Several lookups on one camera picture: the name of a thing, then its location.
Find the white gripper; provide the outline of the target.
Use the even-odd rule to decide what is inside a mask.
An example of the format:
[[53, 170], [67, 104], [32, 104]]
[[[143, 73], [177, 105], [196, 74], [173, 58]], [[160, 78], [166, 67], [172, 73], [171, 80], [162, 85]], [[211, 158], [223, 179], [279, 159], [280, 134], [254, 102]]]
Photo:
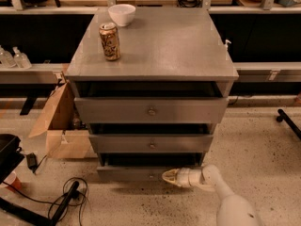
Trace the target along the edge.
[[169, 184], [180, 187], [202, 187], [204, 180], [200, 169], [170, 169], [162, 174], [162, 179]]

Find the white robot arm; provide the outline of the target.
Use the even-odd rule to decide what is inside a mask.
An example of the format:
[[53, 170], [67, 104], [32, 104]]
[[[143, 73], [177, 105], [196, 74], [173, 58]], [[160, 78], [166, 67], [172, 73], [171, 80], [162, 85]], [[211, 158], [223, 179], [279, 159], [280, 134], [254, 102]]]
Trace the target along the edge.
[[264, 226], [252, 204], [234, 193], [213, 164], [201, 169], [170, 169], [162, 174], [162, 179], [178, 187], [198, 187], [215, 192], [220, 200], [216, 213], [217, 226]]

